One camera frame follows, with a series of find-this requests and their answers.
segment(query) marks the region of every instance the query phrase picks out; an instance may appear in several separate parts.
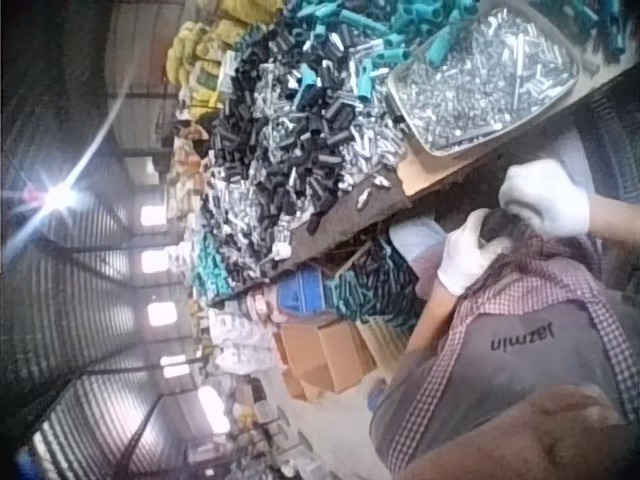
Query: factory floor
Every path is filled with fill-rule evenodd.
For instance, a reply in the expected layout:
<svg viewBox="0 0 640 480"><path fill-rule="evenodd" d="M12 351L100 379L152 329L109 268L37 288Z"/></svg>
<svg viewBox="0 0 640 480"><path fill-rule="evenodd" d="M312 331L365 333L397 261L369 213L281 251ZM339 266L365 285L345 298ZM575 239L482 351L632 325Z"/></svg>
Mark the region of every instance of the factory floor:
<svg viewBox="0 0 640 480"><path fill-rule="evenodd" d="M372 415L367 410L367 395L381 378L374 371L340 395L325 392L318 402L308 403L289 397L278 371L261 375L268 401L284 411L289 431L302 432L327 470L342 480L391 478L369 440Z"/></svg>

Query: gloved hand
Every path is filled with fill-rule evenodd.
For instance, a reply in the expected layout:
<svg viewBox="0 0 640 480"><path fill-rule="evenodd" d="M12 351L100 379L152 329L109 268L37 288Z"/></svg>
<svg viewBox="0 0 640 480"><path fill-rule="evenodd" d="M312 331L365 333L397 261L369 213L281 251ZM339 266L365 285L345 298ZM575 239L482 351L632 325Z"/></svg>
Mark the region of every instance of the gloved hand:
<svg viewBox="0 0 640 480"><path fill-rule="evenodd" d="M462 295L491 262L511 246L508 238L500 237L480 248L480 228L488 213L488 208L472 212L462 227L447 236L438 278L456 297Z"/></svg>
<svg viewBox="0 0 640 480"><path fill-rule="evenodd" d="M555 160L509 168L498 198L502 208L541 235L573 237L589 230L589 195L574 185Z"/></svg>

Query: checkered shirt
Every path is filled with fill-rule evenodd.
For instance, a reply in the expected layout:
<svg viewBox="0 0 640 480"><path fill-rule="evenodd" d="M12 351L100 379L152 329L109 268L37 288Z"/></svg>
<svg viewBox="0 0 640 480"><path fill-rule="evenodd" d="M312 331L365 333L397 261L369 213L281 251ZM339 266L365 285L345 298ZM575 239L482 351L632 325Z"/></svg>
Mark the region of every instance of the checkered shirt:
<svg viewBox="0 0 640 480"><path fill-rule="evenodd" d="M523 315L560 302L582 302L611 362L624 414L638 422L638 361L594 278L599 274L599 257L586 237L543 241L531 234L516 250L498 257L460 299L444 347L393 440L386 459L390 471L398 474L412 460L447 385L467 326L483 314Z"/></svg>

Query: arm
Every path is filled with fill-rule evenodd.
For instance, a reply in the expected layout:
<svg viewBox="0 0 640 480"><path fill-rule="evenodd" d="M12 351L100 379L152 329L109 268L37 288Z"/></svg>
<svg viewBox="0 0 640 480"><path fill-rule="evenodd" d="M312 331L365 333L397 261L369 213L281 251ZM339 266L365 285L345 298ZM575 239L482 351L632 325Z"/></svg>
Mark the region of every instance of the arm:
<svg viewBox="0 0 640 480"><path fill-rule="evenodd" d="M480 228L488 213L486 208L472 212L462 227L447 236L438 279L409 339L407 352L429 349L444 336L458 297L509 247L509 240L496 238L480 248Z"/></svg>
<svg viewBox="0 0 640 480"><path fill-rule="evenodd" d="M522 217L548 237L596 237L640 247L640 207L576 186L555 160L536 160L509 168L500 206Z"/></svg>
<svg viewBox="0 0 640 480"><path fill-rule="evenodd" d="M420 315L414 329L407 353L416 350L429 350L446 334L451 322L457 298L436 280L427 305Z"/></svg>
<svg viewBox="0 0 640 480"><path fill-rule="evenodd" d="M593 195L589 233L595 237L640 247L640 207Z"/></svg>

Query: window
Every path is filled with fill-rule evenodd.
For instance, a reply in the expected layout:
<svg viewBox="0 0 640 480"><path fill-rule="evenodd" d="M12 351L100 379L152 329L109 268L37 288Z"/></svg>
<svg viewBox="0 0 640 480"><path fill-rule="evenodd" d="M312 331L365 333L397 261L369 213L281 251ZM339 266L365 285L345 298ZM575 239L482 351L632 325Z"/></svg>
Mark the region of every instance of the window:
<svg viewBox="0 0 640 480"><path fill-rule="evenodd" d="M153 302L147 305L149 323L152 327L170 325L178 320L178 311L173 302Z"/></svg>
<svg viewBox="0 0 640 480"><path fill-rule="evenodd" d="M205 385L198 389L198 398L204 414L216 435L228 433L231 430L229 419L224 416L224 403L213 387Z"/></svg>
<svg viewBox="0 0 640 480"><path fill-rule="evenodd" d="M169 253L166 249L146 250L140 256L144 273L164 272L169 268Z"/></svg>
<svg viewBox="0 0 640 480"><path fill-rule="evenodd" d="M140 223L145 227L165 225L167 223L167 209L164 205L147 205L140 209Z"/></svg>
<svg viewBox="0 0 640 480"><path fill-rule="evenodd" d="M184 364L184 362L186 361L186 355L169 355L166 357L162 357L160 359L160 365L164 367L162 369L164 378L173 378L188 374L191 370L191 367Z"/></svg>

